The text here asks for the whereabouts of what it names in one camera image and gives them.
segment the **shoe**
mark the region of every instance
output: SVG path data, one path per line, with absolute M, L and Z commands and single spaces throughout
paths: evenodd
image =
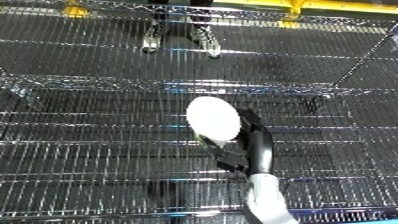
M 210 58 L 221 56 L 221 46 L 211 32 L 210 26 L 193 27 L 189 36 L 192 41 L 207 52 L 207 56 Z
M 167 34 L 167 26 L 163 21 L 153 20 L 152 25 L 144 36 L 142 51 L 154 53 L 162 46 L 163 38 Z

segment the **robotic arm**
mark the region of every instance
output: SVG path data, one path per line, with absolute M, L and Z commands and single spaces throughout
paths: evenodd
M 285 198 L 279 191 L 278 178 L 272 175 L 274 147 L 271 133 L 252 110 L 238 109 L 237 115 L 240 130 L 235 139 L 245 151 L 246 159 L 224 151 L 223 146 L 211 140 L 211 136 L 199 133 L 199 141 L 215 158 L 217 167 L 230 172 L 242 172 L 247 176 L 250 189 L 243 215 L 250 224 L 298 224 L 287 210 Z

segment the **person's foot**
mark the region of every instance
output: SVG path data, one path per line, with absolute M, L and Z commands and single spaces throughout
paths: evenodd
M 166 34 L 167 27 L 165 22 L 153 20 L 151 27 L 144 36 L 142 51 L 145 53 L 154 53 L 159 50 Z
M 219 58 L 221 46 L 213 35 L 210 26 L 193 27 L 190 38 L 207 52 L 210 58 Z

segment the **wire grid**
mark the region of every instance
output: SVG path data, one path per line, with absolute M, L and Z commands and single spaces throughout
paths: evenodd
M 301 222 L 395 209 L 394 42 L 331 88 L 392 21 L 303 16 L 283 29 L 284 14 L 213 10 L 212 60 L 185 38 L 196 9 L 170 7 L 171 37 L 146 55 L 153 8 L 83 3 L 87 18 L 63 16 L 62 1 L 2 1 L 0 220 L 244 223 L 244 176 L 217 169 L 185 121 L 209 94 L 264 119 Z

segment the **person's leg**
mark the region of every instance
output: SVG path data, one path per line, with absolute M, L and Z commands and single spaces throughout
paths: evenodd
M 168 0 L 148 0 L 148 4 L 167 5 L 168 3 Z M 167 26 L 165 24 L 167 10 L 163 8 L 157 9 L 156 7 L 152 9 L 154 10 L 153 20 L 142 43 L 142 50 L 145 53 L 154 53 L 157 51 L 161 47 L 163 38 L 167 33 Z
M 213 0 L 190 0 L 193 7 L 210 7 Z M 207 55 L 211 58 L 218 58 L 221 55 L 221 46 L 213 35 L 210 26 L 206 24 L 210 22 L 209 10 L 198 10 L 197 15 L 191 17 L 194 22 L 193 29 L 190 32 L 190 38 L 197 43 L 202 49 L 206 50 Z
M 169 0 L 148 0 L 148 4 L 154 4 L 154 5 L 168 5 Z M 158 9 L 154 11 L 153 19 L 156 20 L 166 20 L 166 11 L 162 9 Z
M 210 7 L 213 4 L 213 0 L 190 0 L 191 6 L 193 7 Z M 209 10 L 200 10 L 198 14 L 203 14 L 204 16 L 195 15 L 192 16 L 191 19 L 194 22 L 210 22 L 210 13 Z M 195 27 L 199 28 L 203 26 L 201 24 L 194 24 Z

